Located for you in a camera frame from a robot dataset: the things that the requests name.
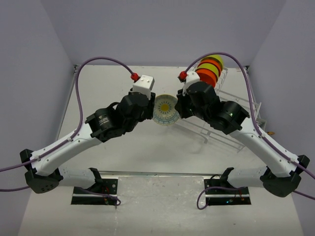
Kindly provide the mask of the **orange plastic bowl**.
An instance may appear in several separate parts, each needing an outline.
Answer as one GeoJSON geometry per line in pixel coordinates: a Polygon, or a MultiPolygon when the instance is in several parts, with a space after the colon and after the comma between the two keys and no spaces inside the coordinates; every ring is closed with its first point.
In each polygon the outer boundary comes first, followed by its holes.
{"type": "Polygon", "coordinates": [[[212,87],[216,86],[217,76],[213,71],[202,68],[202,69],[196,70],[196,73],[198,74],[201,81],[211,85],[212,87]]]}
{"type": "Polygon", "coordinates": [[[214,65],[218,69],[219,72],[222,72],[219,64],[216,61],[211,60],[211,59],[206,59],[206,60],[202,60],[199,65],[202,65],[202,64],[205,64],[205,63],[209,63],[209,64],[214,65]]]}

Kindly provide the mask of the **white patterned bowl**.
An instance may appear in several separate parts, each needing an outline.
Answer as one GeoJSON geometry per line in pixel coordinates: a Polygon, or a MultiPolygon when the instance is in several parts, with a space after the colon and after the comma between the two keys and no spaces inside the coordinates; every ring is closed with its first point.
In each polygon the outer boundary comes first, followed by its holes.
{"type": "Polygon", "coordinates": [[[159,125],[173,125],[175,124],[180,115],[175,109],[177,98],[169,95],[162,94],[155,98],[153,121],[159,125]]]}

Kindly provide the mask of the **yellow-green plastic bowl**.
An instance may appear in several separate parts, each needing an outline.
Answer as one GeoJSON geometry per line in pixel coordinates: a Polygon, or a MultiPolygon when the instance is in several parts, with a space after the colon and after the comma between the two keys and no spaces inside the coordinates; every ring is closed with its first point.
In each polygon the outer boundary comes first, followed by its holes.
{"type": "Polygon", "coordinates": [[[206,60],[206,59],[211,59],[211,60],[214,60],[216,61],[219,66],[220,66],[220,69],[223,70],[223,67],[224,67],[224,62],[223,62],[223,59],[220,55],[209,55],[209,56],[206,56],[203,60],[206,60]]]}
{"type": "Polygon", "coordinates": [[[200,70],[200,69],[207,69],[207,70],[213,72],[217,77],[220,76],[220,72],[221,72],[215,65],[213,65],[211,63],[200,64],[197,67],[197,70],[200,70]]]}

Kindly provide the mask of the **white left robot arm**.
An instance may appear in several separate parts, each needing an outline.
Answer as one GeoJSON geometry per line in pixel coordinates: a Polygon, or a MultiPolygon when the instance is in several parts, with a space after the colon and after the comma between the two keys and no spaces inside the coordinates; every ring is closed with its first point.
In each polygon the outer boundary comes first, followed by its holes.
{"type": "Polygon", "coordinates": [[[83,191],[100,193],[106,182],[96,168],[71,170],[63,164],[89,148],[131,132],[138,123],[152,119],[155,97],[155,93],[147,97],[131,91],[121,102],[96,110],[78,130],[50,146],[37,151],[21,151],[28,187],[37,194],[58,186],[79,187],[83,191]]]}

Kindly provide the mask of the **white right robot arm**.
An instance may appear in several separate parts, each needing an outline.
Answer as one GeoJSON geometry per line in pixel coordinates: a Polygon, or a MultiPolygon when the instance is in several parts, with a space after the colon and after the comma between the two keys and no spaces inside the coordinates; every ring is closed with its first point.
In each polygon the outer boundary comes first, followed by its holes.
{"type": "Polygon", "coordinates": [[[220,189],[231,193],[241,187],[263,187],[271,194],[286,197],[301,182],[301,173],[310,162],[282,147],[238,103],[220,101],[214,88],[202,81],[178,90],[175,109],[181,118],[197,117],[215,130],[245,145],[263,163],[254,169],[228,168],[220,178],[220,189]]]}

